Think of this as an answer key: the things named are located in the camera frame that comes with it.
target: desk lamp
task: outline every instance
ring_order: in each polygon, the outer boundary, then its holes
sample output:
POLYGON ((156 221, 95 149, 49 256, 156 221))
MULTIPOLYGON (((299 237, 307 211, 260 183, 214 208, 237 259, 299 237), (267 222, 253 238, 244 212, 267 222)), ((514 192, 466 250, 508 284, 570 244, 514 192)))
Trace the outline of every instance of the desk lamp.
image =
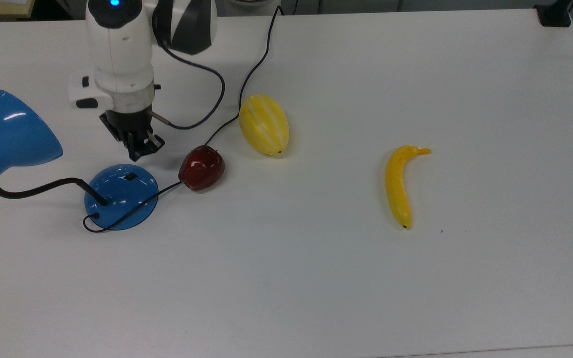
MULTIPOLYGON (((57 159, 63 154, 61 144, 50 128, 20 99, 0 90, 0 175, 11 166, 34 166, 57 159)), ((154 177, 135 165, 116 165, 102 170, 86 184, 82 179, 65 178, 25 192, 7 192, 0 196, 22 199, 58 186, 77 184, 86 192, 86 213, 101 227, 122 230, 143 222, 156 206, 158 192, 154 177), (131 213, 137 205, 148 201, 131 213)))

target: black cable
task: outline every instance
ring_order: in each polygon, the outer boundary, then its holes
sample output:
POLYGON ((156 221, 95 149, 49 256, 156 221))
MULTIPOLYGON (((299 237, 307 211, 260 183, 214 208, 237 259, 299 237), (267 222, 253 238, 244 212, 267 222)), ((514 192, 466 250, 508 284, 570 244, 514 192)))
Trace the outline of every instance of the black cable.
MULTIPOLYGON (((262 58, 255 64, 255 66, 253 66, 253 68, 251 68, 251 70, 249 71, 249 73, 246 75, 245 81, 243 82, 242 86, 240 87, 240 95, 238 96, 238 114, 228 120, 227 122, 225 122, 225 124, 221 125, 218 129, 216 129, 216 131, 211 135, 211 137, 209 137, 209 140, 207 140, 207 142, 205 143, 205 145, 208 145, 209 142, 211 140, 213 140, 214 136, 216 136, 216 134, 218 134, 218 132, 220 132, 221 129, 223 129, 224 127, 227 127, 231 122, 233 122, 234 120, 236 120, 239 116, 240 113, 240 108, 242 107, 242 102, 243 102, 243 91, 245 90, 245 86, 247 84, 247 82, 249 81, 249 78, 251 77, 251 75, 253 74, 253 72, 262 64, 262 62, 264 61, 264 59, 267 57, 267 55, 269 54, 269 43, 271 43, 271 31, 273 30, 273 23, 275 23, 276 17, 278 15, 278 11, 280 12, 280 15, 284 16, 284 11, 282 10, 282 7, 277 6, 276 7, 276 11, 273 13, 273 17, 271 18, 271 24, 269 25, 269 31, 267 33, 267 45, 266 48, 264 50, 264 55, 262 55, 262 58)), ((149 197, 147 200, 143 201, 142 203, 138 204, 134 209, 130 210, 129 213, 123 215, 123 217, 119 218, 116 222, 114 222, 113 224, 111 224, 108 227, 103 227, 102 229, 91 229, 87 226, 86 224, 86 220, 89 218, 99 218, 98 213, 94 213, 91 215, 87 215, 86 217, 84 217, 83 219, 83 224, 84 227, 86 228, 87 231, 90 231, 91 233, 104 233, 105 231, 109 231, 111 230, 113 227, 116 227, 118 224, 120 224, 121 222, 125 221, 125 219, 127 219, 128 217, 132 216, 134 213, 136 213, 138 210, 140 210, 141 208, 143 208, 143 206, 145 206, 145 204, 147 204, 148 202, 152 201, 155 197, 159 197, 161 194, 163 194, 164 192, 171 190, 173 188, 175 188, 178 185, 181 185, 182 182, 179 181, 171 186, 168 186, 167 188, 165 188, 164 190, 159 191, 158 193, 156 193, 155 195, 152 195, 151 197, 149 197)))
POLYGON ((103 199, 93 188, 91 188, 85 181, 79 178, 64 178, 59 179, 57 181, 53 181, 52 183, 48 183, 46 185, 39 186, 39 188, 34 188, 31 190, 26 190, 24 192, 9 192, 1 188, 0 186, 0 197, 4 197, 6 199, 25 199, 26 197, 31 197, 38 195, 40 193, 44 193, 48 190, 53 190, 54 188, 58 188, 59 186, 68 185, 68 184, 77 184, 79 188, 84 190, 84 192, 88 193, 91 197, 94 198, 99 204, 102 206, 107 206, 107 200, 103 199))
POLYGON ((143 206, 145 206, 145 204, 147 204, 148 202, 152 201, 155 197, 159 197, 161 196, 164 192, 171 190, 173 188, 175 188, 178 185, 181 185, 183 182, 179 181, 177 183, 174 183, 170 186, 168 186, 167 188, 165 188, 164 190, 159 191, 158 193, 155 193, 154 195, 152 195, 151 197, 147 198, 145 201, 143 201, 142 203, 138 204, 137 206, 134 207, 134 209, 131 209, 129 211, 129 213, 123 215, 121 218, 119 218, 117 221, 114 222, 114 224, 111 224, 108 227, 103 227, 102 229, 99 230, 95 230, 95 229, 91 229, 87 226, 86 224, 86 220, 88 218, 100 218, 100 215, 98 215, 98 213, 94 213, 91 215, 87 215, 86 217, 84 217, 84 228, 87 231, 90 231, 91 233, 104 233, 105 231, 111 230, 113 227, 116 227, 118 224, 120 224, 121 222, 125 221, 126 218, 129 218, 130 216, 132 216, 134 213, 136 213, 137 211, 139 211, 141 208, 143 208, 143 206))
POLYGON ((224 127, 227 127, 231 122, 236 120, 238 118, 238 116, 240 115, 240 109, 242 108, 242 104, 243 104, 243 91, 245 91, 245 86, 246 86, 247 82, 249 81, 249 78, 253 74, 253 71, 255 71, 262 64, 264 59, 269 54, 269 43, 271 41, 271 30, 273 30, 273 23, 276 20, 276 16, 278 15, 278 11, 280 11, 280 14, 282 16, 284 16, 284 14, 285 14, 284 11, 282 11, 282 7, 280 7, 280 6, 276 7, 276 11, 274 11, 274 13, 273 13, 273 17, 271 18, 271 25, 269 25, 269 31, 267 33, 267 46, 264 49, 264 55, 262 55, 262 58, 258 61, 258 63, 256 63, 255 66, 253 66, 253 68, 251 68, 249 73, 246 75, 246 78, 245 78, 245 81, 243 82, 243 85, 240 87, 240 95, 238 96, 238 114, 234 118, 227 120, 227 122, 225 122, 225 124, 221 125, 218 129, 216 129, 216 131, 211 135, 211 137, 209 137, 209 140, 207 140, 207 142, 205 142, 205 145, 208 145, 210 143, 210 141, 213 140, 214 136, 216 136, 216 134, 218 134, 218 132, 220 132, 221 129, 223 129, 224 127))
MULTIPOLYGON (((152 13, 152 23, 157 23, 158 21, 158 8, 156 7, 154 9, 154 12, 152 13)), ((207 114, 207 116, 205 116, 205 118, 201 119, 200 121, 192 124, 192 125, 175 125, 173 123, 166 123, 169 127, 175 128, 175 129, 180 129, 182 131, 186 131, 188 129, 193 129, 198 127, 199 125, 205 123, 205 121, 207 121, 211 115, 214 114, 214 112, 216 112, 216 109, 218 109, 218 106, 220 106, 220 102, 222 102, 222 98, 225 96, 225 79, 222 77, 222 75, 214 70, 213 68, 207 67, 205 65, 202 64, 197 64, 197 63, 193 63, 192 61, 188 61, 185 60, 181 57, 176 56, 175 54, 173 54, 173 52, 171 52, 171 50, 169 50, 169 47, 167 46, 167 42, 164 41, 164 39, 159 38, 159 34, 157 31, 154 31, 154 37, 156 38, 159 46, 168 54, 170 55, 173 59, 180 61, 181 63, 184 64, 188 64, 189 66, 193 66, 196 68, 201 68, 203 70, 209 71, 211 73, 213 73, 214 75, 216 75, 218 77, 218 79, 220 80, 220 97, 218 97, 218 100, 216 102, 216 105, 214 105, 214 107, 211 109, 211 111, 207 114)))

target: blue lamp shade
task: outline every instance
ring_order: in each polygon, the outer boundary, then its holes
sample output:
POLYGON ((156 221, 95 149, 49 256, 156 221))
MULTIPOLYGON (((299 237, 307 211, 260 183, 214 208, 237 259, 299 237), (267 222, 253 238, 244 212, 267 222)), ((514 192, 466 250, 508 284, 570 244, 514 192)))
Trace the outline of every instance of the blue lamp shade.
POLYGON ((0 174, 11 166, 33 166, 60 157, 50 128, 25 103, 0 90, 0 174))

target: blue lamp base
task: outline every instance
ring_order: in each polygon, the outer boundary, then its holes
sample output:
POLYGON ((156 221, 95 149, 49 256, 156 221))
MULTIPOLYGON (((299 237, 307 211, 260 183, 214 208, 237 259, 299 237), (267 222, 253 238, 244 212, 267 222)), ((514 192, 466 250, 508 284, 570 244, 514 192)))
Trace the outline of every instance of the blue lamp base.
MULTIPOLYGON (((88 194, 84 197, 86 213, 98 213, 98 218, 91 217, 91 220, 103 228, 108 228, 159 192, 156 180, 147 170, 128 164, 105 168, 90 181, 90 186, 108 201, 107 206, 101 206, 88 194)), ((155 197, 111 230, 125 230, 141 224, 150 216, 157 202, 155 197)))

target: white table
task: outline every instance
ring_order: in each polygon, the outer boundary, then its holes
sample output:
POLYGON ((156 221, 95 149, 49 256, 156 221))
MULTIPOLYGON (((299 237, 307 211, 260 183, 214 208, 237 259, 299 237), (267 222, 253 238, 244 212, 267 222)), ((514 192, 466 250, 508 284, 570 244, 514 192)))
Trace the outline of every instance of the white table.
MULTIPOLYGON (((268 18, 221 18, 194 60, 228 83, 191 132, 138 165, 160 187, 236 113, 268 18)), ((154 109, 191 123, 218 80, 153 59, 154 109)), ((0 89, 52 127, 63 157, 0 177, 24 190, 129 161, 93 110, 68 109, 89 66, 84 23, 0 23, 0 89)), ((573 27, 534 10, 278 18, 246 95, 285 109, 282 158, 237 129, 207 193, 179 188, 129 231, 81 226, 83 195, 0 198, 0 357, 367 358, 573 345, 573 27), (411 162, 414 228, 387 207, 383 166, 411 162)))

